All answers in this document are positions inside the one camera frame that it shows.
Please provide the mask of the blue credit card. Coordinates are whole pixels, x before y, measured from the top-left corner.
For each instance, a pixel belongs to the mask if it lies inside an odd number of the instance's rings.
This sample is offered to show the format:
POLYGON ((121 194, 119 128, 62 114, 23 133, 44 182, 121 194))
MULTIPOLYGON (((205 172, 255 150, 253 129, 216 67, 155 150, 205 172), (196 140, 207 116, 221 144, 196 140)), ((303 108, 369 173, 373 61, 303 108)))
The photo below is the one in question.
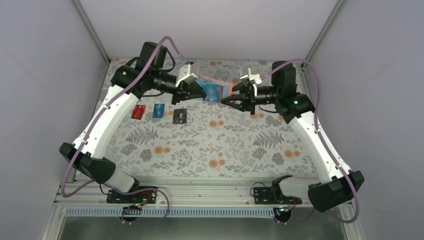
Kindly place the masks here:
POLYGON ((162 103, 155 103, 153 107, 152 117, 154 119, 162 119, 164 117, 165 105, 162 103))
POLYGON ((220 103, 222 86, 216 83, 204 83, 202 86, 203 92, 206 94, 204 98, 207 102, 220 103))

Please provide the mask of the black VIP card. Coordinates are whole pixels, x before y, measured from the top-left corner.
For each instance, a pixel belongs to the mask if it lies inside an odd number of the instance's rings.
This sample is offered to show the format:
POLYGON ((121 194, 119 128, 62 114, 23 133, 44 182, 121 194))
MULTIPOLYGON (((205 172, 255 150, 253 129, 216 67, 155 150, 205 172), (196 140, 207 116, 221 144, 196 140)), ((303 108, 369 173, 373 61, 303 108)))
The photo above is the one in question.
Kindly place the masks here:
POLYGON ((175 109, 173 111, 172 123, 173 124, 181 124, 184 119, 184 111, 183 109, 175 109))
POLYGON ((179 108, 173 112, 173 123, 174 124, 186 124, 187 123, 187 109, 179 108))

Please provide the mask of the red VIP card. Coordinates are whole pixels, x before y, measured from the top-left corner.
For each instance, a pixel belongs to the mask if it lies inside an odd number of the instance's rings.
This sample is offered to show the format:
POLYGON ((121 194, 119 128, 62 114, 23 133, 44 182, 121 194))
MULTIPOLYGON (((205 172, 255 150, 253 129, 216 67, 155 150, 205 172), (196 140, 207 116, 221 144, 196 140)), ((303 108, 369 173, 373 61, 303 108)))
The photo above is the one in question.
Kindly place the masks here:
POLYGON ((141 120, 145 113, 145 110, 145 105, 136 104, 132 111, 131 118, 135 120, 141 120))

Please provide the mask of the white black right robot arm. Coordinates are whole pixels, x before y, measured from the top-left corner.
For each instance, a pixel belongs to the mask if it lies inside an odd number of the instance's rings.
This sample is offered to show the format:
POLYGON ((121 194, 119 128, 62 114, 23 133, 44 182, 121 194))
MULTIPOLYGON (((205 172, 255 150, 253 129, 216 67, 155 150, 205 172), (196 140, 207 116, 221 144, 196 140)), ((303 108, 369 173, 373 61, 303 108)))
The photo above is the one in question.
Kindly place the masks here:
POLYGON ((241 70, 240 82, 232 88, 234 94, 221 103, 252 115, 257 106, 274 105, 275 112, 307 148, 318 177, 280 177, 270 191, 274 202, 282 204, 296 197, 308 200, 321 213, 350 200, 357 205, 358 190, 365 178, 361 171, 351 169, 329 140, 318 117, 318 104, 298 92, 296 63, 310 64, 304 59, 276 61, 271 72, 263 76, 250 69, 241 70))

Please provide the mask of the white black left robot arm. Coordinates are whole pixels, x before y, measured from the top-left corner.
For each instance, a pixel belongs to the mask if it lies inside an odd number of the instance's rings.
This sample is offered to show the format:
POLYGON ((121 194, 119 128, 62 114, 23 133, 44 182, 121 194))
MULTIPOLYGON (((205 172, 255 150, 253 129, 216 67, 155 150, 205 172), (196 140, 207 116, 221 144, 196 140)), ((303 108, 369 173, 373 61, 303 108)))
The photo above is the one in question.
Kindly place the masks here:
POLYGON ((194 62, 186 59, 177 75, 170 73, 172 68, 163 68, 169 53, 161 42, 147 41, 138 57, 115 71, 104 100, 88 125, 73 142, 64 142, 59 148, 68 162, 60 185, 62 196, 72 196, 65 188, 70 171, 75 169, 93 182, 115 189, 128 203, 139 197, 138 180, 105 157, 107 146, 125 115, 150 90, 170 94, 173 105, 206 96, 196 83, 199 74, 194 62))

